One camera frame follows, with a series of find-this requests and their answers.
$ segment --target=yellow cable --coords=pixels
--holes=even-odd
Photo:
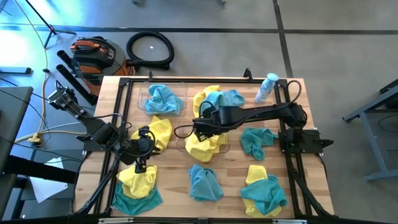
[[[74,132],[74,131],[61,131],[61,130],[55,130],[55,131],[39,131],[38,133],[39,134],[45,134],[45,133],[48,133],[48,132],[50,132],[50,133],[67,133],[67,134],[87,134],[87,133],[78,133],[78,132]],[[32,137],[34,134],[28,134],[28,135],[26,135],[26,136],[24,136],[24,137],[21,137],[21,138],[19,138],[19,139],[16,139],[15,140],[15,143],[19,143],[20,141],[23,141],[23,140],[25,140],[25,139],[27,139],[27,138],[30,138],[30,137]]]
[[[22,11],[22,13],[25,15],[26,19],[29,21],[29,23],[30,23],[30,25],[32,26],[33,30],[35,30],[35,33],[36,33],[37,37],[39,38],[40,43],[42,44],[42,47],[43,47],[43,49],[44,49],[44,54],[45,54],[45,69],[48,69],[49,61],[48,61],[48,59],[47,59],[47,51],[45,50],[45,47],[44,47],[44,44],[43,44],[43,40],[40,38],[40,35],[39,35],[39,33],[37,32],[36,28],[33,26],[32,22],[31,22],[30,19],[27,17],[25,11],[24,11],[24,10],[22,9],[22,7],[19,5],[19,3],[18,3],[17,0],[15,0],[15,3],[18,5],[18,7],[19,7],[19,9]],[[44,116],[45,116],[45,101],[44,101],[44,98],[45,98],[45,97],[44,97],[44,89],[45,89],[45,82],[46,82],[46,81],[47,81],[47,73],[44,73],[44,80],[43,80],[43,84],[42,84],[42,118],[43,118],[43,119],[40,120],[40,126],[39,126],[39,128],[38,128],[36,134],[39,133],[40,129],[42,128],[43,122],[44,122],[44,121],[43,121],[43,120],[44,120]]]

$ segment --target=blue cloth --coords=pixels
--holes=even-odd
[[[205,101],[209,101],[218,110],[221,106],[239,106],[244,104],[243,96],[236,90],[228,91],[214,91],[206,96]],[[201,106],[200,113],[211,107],[209,103],[204,103]]]
[[[179,115],[184,102],[165,85],[151,85],[148,89],[151,99],[145,101],[145,111],[149,115]]]
[[[278,184],[278,178],[268,175],[268,179],[256,182],[241,189],[241,196],[245,199],[254,200],[254,206],[263,215],[267,215],[279,205],[287,206],[285,192]]]
[[[241,144],[245,154],[253,155],[261,161],[266,157],[262,146],[273,146],[274,139],[277,138],[278,135],[273,134],[268,128],[246,128],[241,135]]]
[[[155,185],[154,189],[149,193],[148,197],[133,199],[123,194],[123,183],[118,182],[116,184],[116,190],[114,193],[112,206],[117,208],[119,211],[126,215],[138,215],[142,212],[146,212],[154,209],[160,205],[163,200],[160,193],[157,191]]]
[[[199,202],[218,201],[224,196],[223,189],[218,184],[216,174],[212,169],[202,168],[195,164],[188,172],[191,180],[190,196],[193,199]]]

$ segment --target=shop vacuum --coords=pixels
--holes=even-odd
[[[141,37],[156,37],[168,48],[169,56],[161,61],[147,61],[134,55],[133,43]],[[132,36],[127,42],[126,52],[130,58],[126,58],[123,49],[114,42],[102,37],[79,38],[70,46],[73,57],[64,51],[57,52],[63,62],[72,70],[72,74],[63,65],[57,65],[57,70],[79,91],[90,104],[96,103],[104,76],[132,76],[140,67],[159,68],[168,70],[174,59],[174,48],[168,38],[158,32],[144,31]],[[76,78],[81,78],[91,93],[82,93],[83,90]]]

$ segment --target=spray bottle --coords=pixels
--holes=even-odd
[[[263,103],[267,99],[268,95],[272,92],[275,86],[275,82],[279,80],[279,77],[275,73],[269,73],[267,78],[261,83],[261,87],[257,92],[255,101],[256,103]]]

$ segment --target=blue bottle cap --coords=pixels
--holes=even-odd
[[[275,73],[268,73],[267,78],[273,82],[276,82],[279,80],[279,77]]]

